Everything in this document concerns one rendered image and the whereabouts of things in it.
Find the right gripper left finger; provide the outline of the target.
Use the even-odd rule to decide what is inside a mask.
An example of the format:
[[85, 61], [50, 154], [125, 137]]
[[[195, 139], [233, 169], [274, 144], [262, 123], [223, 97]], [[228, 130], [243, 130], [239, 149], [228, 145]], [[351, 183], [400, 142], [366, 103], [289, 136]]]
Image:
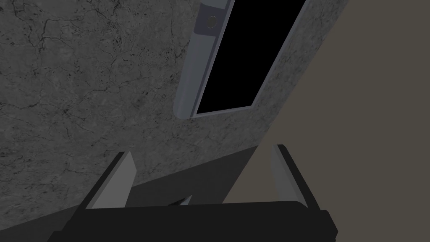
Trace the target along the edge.
[[126, 205], [136, 175], [136, 166], [130, 151], [120, 152], [95, 186], [85, 209], [123, 208]]

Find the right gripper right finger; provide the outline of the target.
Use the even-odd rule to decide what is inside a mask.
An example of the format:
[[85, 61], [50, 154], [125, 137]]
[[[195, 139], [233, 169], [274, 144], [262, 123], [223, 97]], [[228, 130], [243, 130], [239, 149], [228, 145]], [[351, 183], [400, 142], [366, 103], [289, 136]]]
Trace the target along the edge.
[[297, 201], [309, 209], [320, 210], [285, 145], [272, 145], [270, 165], [280, 201]]

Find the black grey-framed appliance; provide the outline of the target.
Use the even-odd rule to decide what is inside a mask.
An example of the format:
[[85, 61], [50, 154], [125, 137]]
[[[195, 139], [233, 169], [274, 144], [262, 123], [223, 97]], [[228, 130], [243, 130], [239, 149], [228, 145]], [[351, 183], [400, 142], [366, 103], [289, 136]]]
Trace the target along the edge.
[[311, 0], [235, 0], [197, 113], [254, 107]]

